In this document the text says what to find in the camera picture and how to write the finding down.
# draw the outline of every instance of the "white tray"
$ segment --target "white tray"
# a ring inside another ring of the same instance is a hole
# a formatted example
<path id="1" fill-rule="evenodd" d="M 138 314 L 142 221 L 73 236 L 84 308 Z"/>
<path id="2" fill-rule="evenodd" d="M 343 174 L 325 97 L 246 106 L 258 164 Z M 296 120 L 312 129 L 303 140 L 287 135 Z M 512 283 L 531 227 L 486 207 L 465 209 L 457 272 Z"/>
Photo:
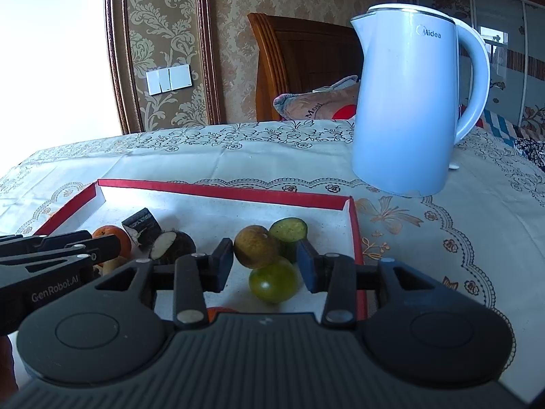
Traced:
<path id="1" fill-rule="evenodd" d="M 243 227 L 256 224 L 269 228 L 280 218 L 296 216 L 309 225 L 308 239 L 318 253 L 342 253 L 362 264 L 360 234 L 351 197 L 299 194 L 268 190 L 164 183 L 158 181 L 101 179 L 59 209 L 37 234 L 59 234 L 121 222 L 148 208 L 163 230 L 189 234 L 198 252 L 211 253 L 224 237 L 234 240 Z M 133 247 L 133 257 L 145 254 Z M 325 292 L 310 294 L 302 281 L 298 293 L 279 305 L 255 297 L 248 286 L 250 269 L 236 259 L 225 289 L 205 292 L 208 307 L 226 306 L 246 313 L 313 312 L 321 319 Z M 159 291 L 155 312 L 172 319 L 172 291 Z M 358 294 L 358 318 L 365 318 L 366 302 Z"/>

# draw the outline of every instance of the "green tomato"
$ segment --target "green tomato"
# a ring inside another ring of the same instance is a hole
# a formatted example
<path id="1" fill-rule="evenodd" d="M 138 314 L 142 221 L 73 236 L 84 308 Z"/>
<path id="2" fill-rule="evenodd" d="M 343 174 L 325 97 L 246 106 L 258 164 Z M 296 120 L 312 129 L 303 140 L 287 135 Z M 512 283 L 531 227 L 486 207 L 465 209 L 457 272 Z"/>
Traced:
<path id="1" fill-rule="evenodd" d="M 273 304 L 285 302 L 299 289 L 297 271 L 283 257 L 277 257 L 271 264 L 254 269 L 250 272 L 248 283 L 257 298 Z"/>

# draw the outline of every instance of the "midea logo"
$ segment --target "midea logo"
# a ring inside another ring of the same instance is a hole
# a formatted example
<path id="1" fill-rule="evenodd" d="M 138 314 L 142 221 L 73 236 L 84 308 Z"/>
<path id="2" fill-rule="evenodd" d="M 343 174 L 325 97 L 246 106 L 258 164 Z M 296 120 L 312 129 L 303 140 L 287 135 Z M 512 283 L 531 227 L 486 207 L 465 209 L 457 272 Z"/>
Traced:
<path id="1" fill-rule="evenodd" d="M 429 30 L 426 28 L 423 24 L 419 24 L 416 27 L 416 33 L 418 35 L 422 35 L 424 37 L 435 37 L 435 38 L 441 38 L 441 34 L 438 32 L 434 32 L 432 30 Z"/>

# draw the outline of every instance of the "blue and white striped fabric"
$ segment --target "blue and white striped fabric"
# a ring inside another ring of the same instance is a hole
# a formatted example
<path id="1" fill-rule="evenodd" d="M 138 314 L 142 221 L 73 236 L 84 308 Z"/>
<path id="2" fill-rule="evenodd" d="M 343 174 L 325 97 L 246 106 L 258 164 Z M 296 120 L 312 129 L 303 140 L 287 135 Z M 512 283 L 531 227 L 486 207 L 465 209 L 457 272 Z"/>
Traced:
<path id="1" fill-rule="evenodd" d="M 483 129 L 491 132 L 494 137 L 501 138 L 506 145 L 514 147 L 517 132 L 510 121 L 486 109 L 483 111 L 481 119 Z"/>

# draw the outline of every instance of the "table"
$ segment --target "table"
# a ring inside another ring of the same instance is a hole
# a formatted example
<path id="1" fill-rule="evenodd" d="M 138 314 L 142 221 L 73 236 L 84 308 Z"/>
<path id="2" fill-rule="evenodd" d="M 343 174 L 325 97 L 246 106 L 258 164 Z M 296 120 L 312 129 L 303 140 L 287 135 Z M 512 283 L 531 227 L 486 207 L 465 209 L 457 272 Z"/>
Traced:
<path id="1" fill-rule="evenodd" d="M 180 128 L 42 150 L 0 179 L 0 234 L 30 235 L 97 178 L 322 192 L 356 200 L 367 263 L 395 257 L 502 316 L 513 351 L 502 382 L 524 400 L 545 385 L 545 180 L 475 128 L 437 195 L 379 191 L 351 170 L 352 121 Z"/>

